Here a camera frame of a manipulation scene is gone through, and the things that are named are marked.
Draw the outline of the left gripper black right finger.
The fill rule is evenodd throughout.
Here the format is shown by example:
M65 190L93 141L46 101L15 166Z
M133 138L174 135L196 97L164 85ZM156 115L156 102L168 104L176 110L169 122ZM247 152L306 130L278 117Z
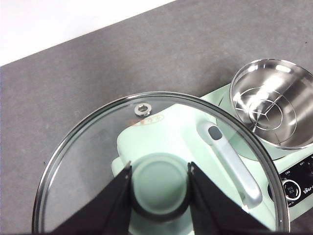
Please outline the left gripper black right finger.
M227 197L194 163L188 164L190 210L196 235L271 235L270 229Z

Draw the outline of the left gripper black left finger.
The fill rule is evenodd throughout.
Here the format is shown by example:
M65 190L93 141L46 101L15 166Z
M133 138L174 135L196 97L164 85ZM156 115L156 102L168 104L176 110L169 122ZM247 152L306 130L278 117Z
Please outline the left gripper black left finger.
M131 218L132 167L127 164L90 202L50 235L127 235Z

